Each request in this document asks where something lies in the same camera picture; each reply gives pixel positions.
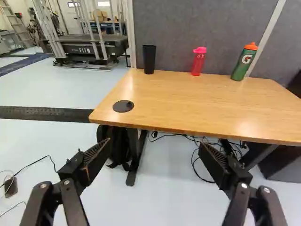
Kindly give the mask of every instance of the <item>black tumbler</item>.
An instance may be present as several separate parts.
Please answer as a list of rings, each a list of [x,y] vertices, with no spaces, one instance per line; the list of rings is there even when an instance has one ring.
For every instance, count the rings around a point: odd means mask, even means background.
[[[144,73],[154,74],[156,59],[156,46],[143,45],[143,62],[144,62]]]

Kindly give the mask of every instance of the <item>gatorade logo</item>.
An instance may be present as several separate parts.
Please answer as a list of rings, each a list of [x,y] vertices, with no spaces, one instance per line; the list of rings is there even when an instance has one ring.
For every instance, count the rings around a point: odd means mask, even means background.
[[[252,55],[247,54],[247,55],[244,55],[244,56],[243,56],[243,58],[242,58],[241,61],[242,61],[244,64],[248,64],[248,63],[250,63],[251,59],[252,59]]]

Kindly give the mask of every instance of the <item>pink bottle cap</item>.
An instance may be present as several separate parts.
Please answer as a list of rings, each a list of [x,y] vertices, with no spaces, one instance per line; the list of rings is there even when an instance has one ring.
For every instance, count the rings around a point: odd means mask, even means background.
[[[197,47],[196,49],[193,50],[194,53],[206,53],[207,48],[202,46],[202,47]]]

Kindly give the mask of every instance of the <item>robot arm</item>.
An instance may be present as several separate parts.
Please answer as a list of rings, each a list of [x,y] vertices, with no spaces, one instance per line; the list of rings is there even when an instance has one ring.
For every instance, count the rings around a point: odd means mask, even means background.
[[[20,226],[52,226],[58,205],[64,206],[69,226],[88,226],[80,195],[89,186],[110,154],[109,139],[78,152],[58,171],[60,182],[37,184],[30,195]],[[256,226],[287,226],[276,192],[268,187],[250,187],[252,175],[236,159],[201,143],[198,154],[230,204],[222,226],[243,226],[249,208]]]
[[[60,182],[37,184],[29,197],[20,226],[52,226],[57,207],[62,204],[70,226],[88,226],[80,195],[90,186],[110,155],[109,138],[85,152],[79,151],[58,170]]]

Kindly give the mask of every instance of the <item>window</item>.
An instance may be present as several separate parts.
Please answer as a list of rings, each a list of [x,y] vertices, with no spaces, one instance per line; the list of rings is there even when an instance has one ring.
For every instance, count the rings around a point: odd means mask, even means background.
[[[80,6],[80,4],[79,4],[78,2],[75,1],[74,3],[75,3],[75,5],[76,5],[76,7],[77,7],[77,6]],[[73,2],[68,2],[68,7],[73,8],[73,7],[74,7]]]
[[[110,6],[110,2],[109,1],[99,1],[97,3],[98,6],[101,6],[101,7],[107,7],[107,6]]]

